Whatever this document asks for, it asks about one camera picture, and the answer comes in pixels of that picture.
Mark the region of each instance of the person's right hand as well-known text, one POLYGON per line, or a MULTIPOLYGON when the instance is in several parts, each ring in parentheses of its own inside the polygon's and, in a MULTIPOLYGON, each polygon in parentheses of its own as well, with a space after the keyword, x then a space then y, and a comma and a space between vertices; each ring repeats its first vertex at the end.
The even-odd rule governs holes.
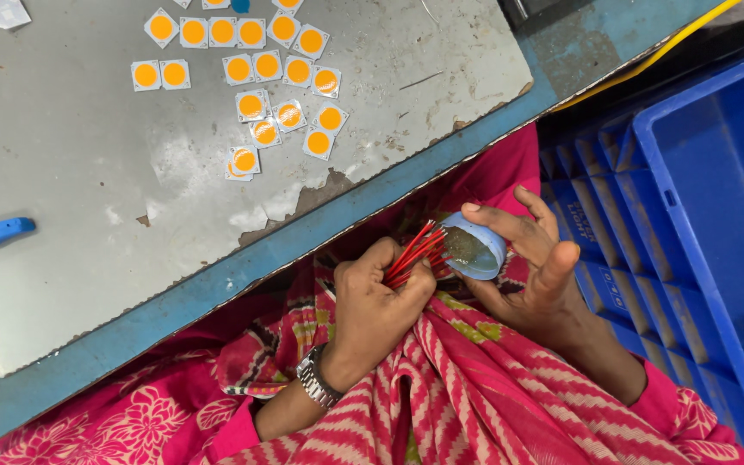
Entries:
POLYGON ((521 185, 513 194, 535 222, 475 204, 464 204, 461 213, 471 223, 489 227, 511 241, 516 252, 527 259, 530 275, 526 290, 501 294, 491 281, 461 277, 495 319, 544 347, 567 350, 584 341, 584 323, 592 316, 573 273, 579 246, 559 242, 555 216, 541 198, 521 185))

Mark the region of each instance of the yellow cable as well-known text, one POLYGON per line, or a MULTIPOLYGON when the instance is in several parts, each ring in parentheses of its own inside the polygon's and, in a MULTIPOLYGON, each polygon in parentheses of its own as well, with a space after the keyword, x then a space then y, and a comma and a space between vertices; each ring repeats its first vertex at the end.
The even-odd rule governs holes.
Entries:
POLYGON ((648 67, 656 63, 656 61, 658 61, 659 58, 662 58, 663 56, 665 56, 665 54, 668 53, 670 49, 676 47, 685 37, 690 36, 691 34, 694 33, 694 31, 704 26, 705 24, 709 23, 713 18, 723 14, 731 6, 734 6, 741 1, 742 0, 725 0, 725 2, 720 3, 713 10, 707 12, 703 16, 700 16, 699 19, 697 19, 696 21, 690 23, 688 26, 686 26, 686 28, 680 31, 679 34, 671 37, 671 39, 668 40, 668 42, 664 46, 656 50, 656 52, 650 58, 642 61, 636 68, 631 69, 630 71, 626 72, 625 74, 622 74, 616 79, 610 79, 609 81, 601 85, 598 85, 591 90, 587 90, 586 92, 582 93, 580 96, 574 98, 573 100, 569 100, 563 103, 562 105, 559 105, 553 111, 558 112, 568 107, 572 107, 576 103, 581 102, 585 99, 589 99, 590 97, 593 97, 595 94, 602 92, 603 90, 610 89, 611 87, 614 87, 616 84, 621 84, 625 82, 627 79, 631 79, 632 77, 639 75, 642 71, 644 71, 645 69, 648 69, 648 67))

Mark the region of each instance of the black object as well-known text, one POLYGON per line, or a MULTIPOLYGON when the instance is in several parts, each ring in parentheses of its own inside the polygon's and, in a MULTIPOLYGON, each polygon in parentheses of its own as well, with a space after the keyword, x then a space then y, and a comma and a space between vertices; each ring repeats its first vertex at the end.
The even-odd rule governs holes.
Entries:
POLYGON ((532 16, 561 0, 499 0, 502 10, 507 15, 510 26, 517 29, 532 16))

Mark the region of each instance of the bundle of red wires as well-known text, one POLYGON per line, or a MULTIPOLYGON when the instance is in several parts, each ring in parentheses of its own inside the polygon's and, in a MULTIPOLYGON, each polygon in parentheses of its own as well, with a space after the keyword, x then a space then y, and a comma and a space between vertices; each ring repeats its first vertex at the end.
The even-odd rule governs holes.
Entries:
POLYGON ((432 231, 434 227, 434 221, 427 222, 418 235, 409 242, 407 248, 403 249, 401 257, 398 257, 398 260, 384 273, 385 286, 390 289, 398 289, 398 287, 406 284, 412 266, 422 258, 429 260, 433 272, 442 263, 452 258, 451 255, 441 256, 446 251, 444 246, 446 232, 440 228, 432 231))

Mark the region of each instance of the yellow phosphor circle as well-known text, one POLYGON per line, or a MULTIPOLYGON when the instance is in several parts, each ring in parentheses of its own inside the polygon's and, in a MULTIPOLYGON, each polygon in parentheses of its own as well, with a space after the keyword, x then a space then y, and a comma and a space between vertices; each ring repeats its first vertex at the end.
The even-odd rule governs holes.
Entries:
POLYGON ((295 22, 288 16, 278 16, 271 25, 274 36, 281 40, 289 40, 295 34, 295 22))
POLYGON ((300 84, 309 79, 309 64, 302 59, 295 59, 288 64, 286 74, 292 82, 300 84))
POLYGON ((263 110, 263 102, 254 95, 246 95, 240 99, 240 112, 246 118, 257 118, 263 110))
POLYGON ((300 122, 300 110, 291 103, 280 107, 277 113, 277 119, 285 127, 295 127, 300 122))
POLYGON ((174 25, 165 16, 155 16, 150 24, 151 35, 159 40, 168 39, 174 32, 174 25))
POLYGON ((234 26, 227 19, 218 19, 212 24, 212 39, 218 44, 227 44, 234 38, 234 26))
POLYGON ((177 63, 169 63, 163 69, 163 79, 169 85, 177 86, 185 82, 185 68, 177 63))
POLYGON ((236 178, 242 178, 242 177, 248 175, 248 174, 237 174, 237 173, 235 173, 234 170, 232 169, 232 161, 231 160, 228 162, 228 173, 231 174, 232 176, 236 177, 236 178))
POLYGON ((329 136, 322 132, 315 131, 309 135, 309 140, 306 144, 312 153, 322 155, 329 150, 329 136))
POLYGON ((277 131, 270 122, 261 121, 254 126, 254 139, 264 146, 273 143, 276 136, 277 131))
POLYGON ((198 44, 206 38, 206 30, 199 21, 188 21, 183 24, 183 38, 189 44, 198 44))
POLYGON ((323 109, 318 119, 320 120, 321 127, 323 129, 334 131, 341 125, 343 116, 341 115, 341 112, 337 111, 336 109, 332 107, 326 107, 323 109))
POLYGON ((249 77, 249 62, 243 58, 234 58, 228 62, 226 72, 232 80, 240 82, 249 77))
POLYGON ((234 154, 234 166, 240 171, 250 171, 256 162, 249 149, 238 149, 234 154))
POLYGON ((150 87, 157 82, 157 70, 148 64, 139 65, 134 69, 134 80, 142 87, 150 87))
POLYGON ((253 46, 260 42, 260 38, 263 37, 263 28, 257 21, 248 21, 240 26, 240 40, 245 44, 253 46))
POLYGON ((315 75, 315 87, 321 93, 333 92, 337 88, 337 76, 328 69, 321 69, 315 75))
POLYGON ((257 59, 254 68, 257 69, 257 74, 264 78, 270 78, 277 74, 278 69, 280 69, 280 62, 277 60, 276 56, 267 53, 261 55, 260 58, 257 59))
POLYGON ((309 29, 300 35, 300 46, 306 53, 317 53, 323 47, 323 37, 320 32, 309 29))

